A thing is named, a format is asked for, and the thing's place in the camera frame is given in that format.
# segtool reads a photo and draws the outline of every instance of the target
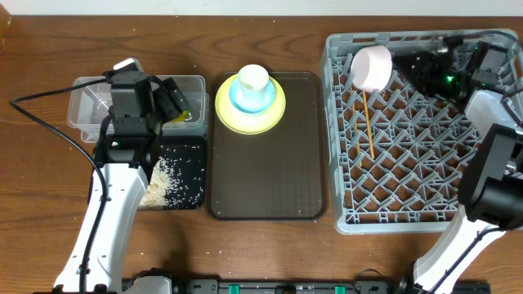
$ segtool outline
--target white wall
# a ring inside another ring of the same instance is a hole
[[[0,0],[12,15],[523,16],[523,0]]]

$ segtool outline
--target white cup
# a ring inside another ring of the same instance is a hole
[[[369,93],[381,91],[389,83],[391,72],[391,52],[382,45],[366,47],[359,50],[352,61],[352,84]]]
[[[269,103],[266,96],[269,73],[260,65],[245,65],[240,69],[238,83],[242,97],[236,97],[236,103],[243,109],[256,112]]]

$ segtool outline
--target clear plastic container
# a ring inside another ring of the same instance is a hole
[[[201,76],[160,75],[160,79],[174,78],[187,99],[190,107],[190,118],[184,122],[168,122],[163,125],[165,136],[203,136],[208,128],[208,95],[205,94],[205,80]],[[103,77],[81,77],[73,85],[94,81]],[[67,123],[70,127],[82,130],[82,141],[96,143],[100,135],[101,121],[107,116],[113,104],[110,85],[99,83],[71,93]],[[108,134],[114,133],[110,124]]]

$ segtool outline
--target yellow object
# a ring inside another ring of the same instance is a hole
[[[356,114],[356,102],[352,104],[352,115]],[[354,121],[354,136],[358,135],[358,119]],[[360,155],[360,140],[356,142],[356,150],[358,150],[358,155]]]
[[[238,74],[226,79],[218,89],[215,108],[221,122],[232,131],[244,135],[256,135],[270,130],[280,121],[285,112],[284,89],[269,77],[275,87],[275,100],[269,108],[259,114],[247,114],[236,109],[229,98],[230,85]]]
[[[367,109],[367,95],[363,91],[363,103],[365,106],[365,118],[367,120],[367,133],[369,134],[370,157],[374,159],[373,134],[370,131],[369,110]]]
[[[174,118],[170,123],[183,122],[183,121],[185,121],[187,118],[190,118],[190,112],[189,112],[189,110],[184,111],[184,112],[183,112],[179,117]]]

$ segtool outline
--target light blue bowl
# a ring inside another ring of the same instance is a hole
[[[267,110],[275,101],[275,85],[269,81],[263,99],[244,97],[237,78],[230,85],[229,99],[231,104],[246,114],[259,114]]]

